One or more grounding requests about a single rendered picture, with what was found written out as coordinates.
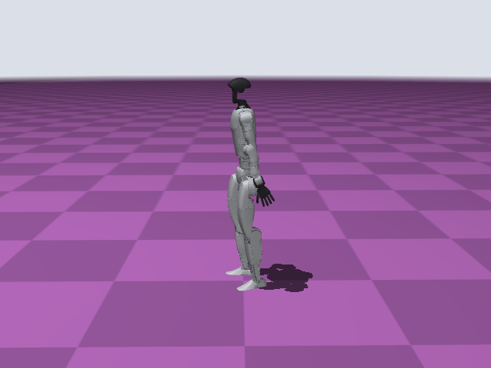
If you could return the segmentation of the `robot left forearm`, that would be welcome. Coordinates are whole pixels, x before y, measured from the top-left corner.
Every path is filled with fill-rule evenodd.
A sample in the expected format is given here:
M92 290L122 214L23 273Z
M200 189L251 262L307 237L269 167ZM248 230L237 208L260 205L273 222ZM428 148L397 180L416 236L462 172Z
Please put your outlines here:
M247 147L247 153L249 155L249 158L247 159L247 162L249 163L249 169L251 177L255 180L256 185L260 185L263 183L262 178L260 176L260 172L258 170L259 168L259 155L257 153L257 150L254 146L248 146Z

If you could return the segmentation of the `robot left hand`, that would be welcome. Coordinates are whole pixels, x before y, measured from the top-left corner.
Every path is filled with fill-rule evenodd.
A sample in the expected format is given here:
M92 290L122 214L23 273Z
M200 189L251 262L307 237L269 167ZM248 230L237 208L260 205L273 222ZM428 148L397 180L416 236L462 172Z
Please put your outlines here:
M262 178L262 177L261 177L261 178ZM264 179L263 179L263 178L262 178L262 181L263 181L263 183L257 186L257 185L255 184L255 180L253 179L253 182L254 182L254 184L255 184L255 187L256 187L256 188L258 188L258 189L257 189L257 196L256 196L256 203L257 203L257 204L259 203L259 197L260 197L260 199L261 199L261 201L262 201L262 205L263 205L263 207L265 207L265 204L264 204L263 199L265 200L265 203L266 203L266 205L267 205L267 206L269 206L269 204L268 204L268 202L267 202L267 199L268 199L269 203L270 203L270 204L272 204L272 202L271 202L271 200L270 200L270 198L269 198L269 195L270 195L270 197L271 197L272 201L275 201L275 200L274 200L274 198L272 197L272 194L270 193L269 189L268 189L267 187L265 187L265 186L264 186L264 185L265 185L265 182L264 182ZM266 197L267 197L267 199L266 199Z

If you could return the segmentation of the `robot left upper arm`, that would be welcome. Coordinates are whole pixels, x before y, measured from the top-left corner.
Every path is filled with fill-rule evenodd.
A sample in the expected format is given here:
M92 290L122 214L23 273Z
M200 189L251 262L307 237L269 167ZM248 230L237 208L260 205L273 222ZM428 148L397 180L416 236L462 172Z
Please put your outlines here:
M241 112L239 114L239 123L242 127L243 135L247 142L247 145L243 147L242 151L244 155L249 156L246 151L248 146L254 146L257 150L252 114L248 111Z

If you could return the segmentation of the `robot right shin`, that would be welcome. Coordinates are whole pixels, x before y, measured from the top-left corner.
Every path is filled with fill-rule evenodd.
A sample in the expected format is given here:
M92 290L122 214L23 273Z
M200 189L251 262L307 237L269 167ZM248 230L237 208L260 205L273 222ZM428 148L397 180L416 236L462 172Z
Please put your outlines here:
M243 262L242 263L242 270L244 270L244 269L245 270L248 270L249 263L248 263L248 260L247 260L247 257L246 257L246 249L245 249L245 243L244 243L244 234L238 232L238 230L236 229L235 226L234 226L234 228L235 228L236 245L237 245L237 249L238 249L238 253L239 253L239 258L240 258L241 263Z

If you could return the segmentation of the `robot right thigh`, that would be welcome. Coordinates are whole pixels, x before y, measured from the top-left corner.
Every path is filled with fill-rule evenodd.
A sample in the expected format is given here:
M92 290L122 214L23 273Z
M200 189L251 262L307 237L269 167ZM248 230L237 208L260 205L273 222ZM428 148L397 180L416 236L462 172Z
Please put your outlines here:
M237 198L238 198L238 193L239 193L239 186L237 179L236 179L236 174L232 174L229 180L229 187L228 187L228 206L229 206L229 213L232 219L232 222L238 232L242 233L242 229L239 224L238 220L238 215L237 215ZM243 233L242 233L243 234Z

